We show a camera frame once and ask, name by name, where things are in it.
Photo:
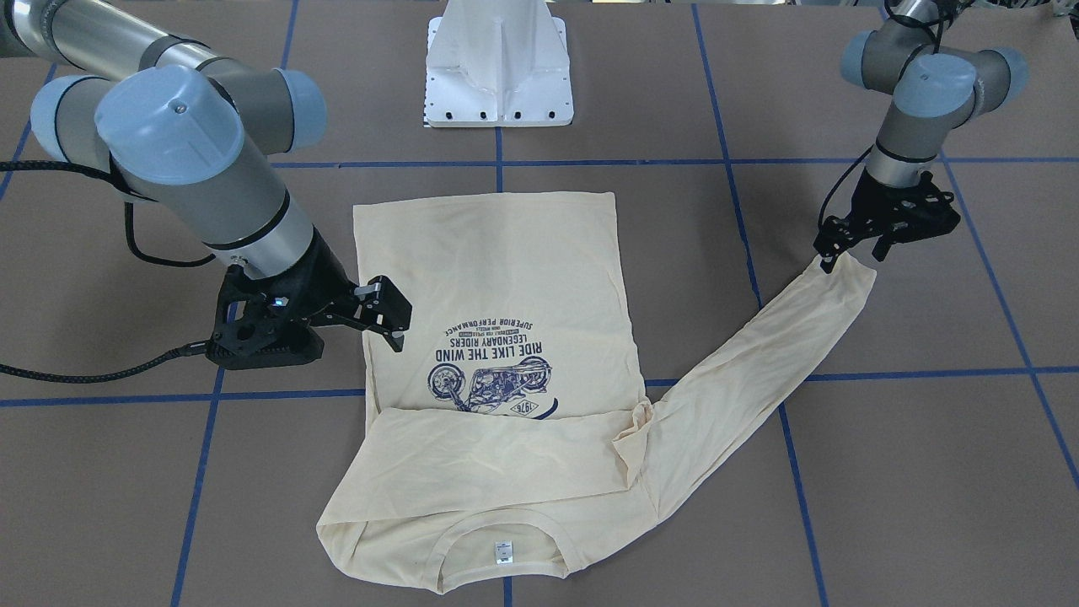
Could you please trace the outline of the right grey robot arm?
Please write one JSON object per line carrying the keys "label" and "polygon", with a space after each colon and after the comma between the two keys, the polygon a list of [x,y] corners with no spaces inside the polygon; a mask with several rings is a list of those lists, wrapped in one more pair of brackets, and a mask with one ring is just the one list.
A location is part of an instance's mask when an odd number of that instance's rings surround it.
{"label": "right grey robot arm", "polygon": [[78,70],[31,107],[53,158],[167,207],[226,265],[209,357],[315,360],[314,328],[332,325],[401,351],[409,301],[387,277],[352,282],[267,160],[326,133],[308,74],[250,68],[105,1],[4,1],[3,55]]}

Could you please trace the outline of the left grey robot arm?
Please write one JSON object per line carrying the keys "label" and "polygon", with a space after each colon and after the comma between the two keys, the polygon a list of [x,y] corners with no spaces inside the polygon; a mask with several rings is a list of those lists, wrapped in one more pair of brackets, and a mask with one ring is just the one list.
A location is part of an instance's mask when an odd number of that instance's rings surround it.
{"label": "left grey robot arm", "polygon": [[950,234],[959,224],[954,195],[934,185],[930,165],[951,132],[1001,108],[1028,84],[1020,51],[961,51],[942,37],[966,1],[887,1],[878,30],[859,32],[844,50],[844,80],[890,96],[874,143],[856,161],[861,169],[843,218],[819,213],[812,246],[821,268],[861,242],[883,261],[896,244]]}

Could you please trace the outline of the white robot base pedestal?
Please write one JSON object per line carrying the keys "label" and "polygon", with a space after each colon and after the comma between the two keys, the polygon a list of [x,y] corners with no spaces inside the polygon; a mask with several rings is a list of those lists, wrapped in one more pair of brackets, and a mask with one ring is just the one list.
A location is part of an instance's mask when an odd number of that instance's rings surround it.
{"label": "white robot base pedestal", "polygon": [[427,25],[424,124],[569,126],[566,23],[545,1],[448,1]]}

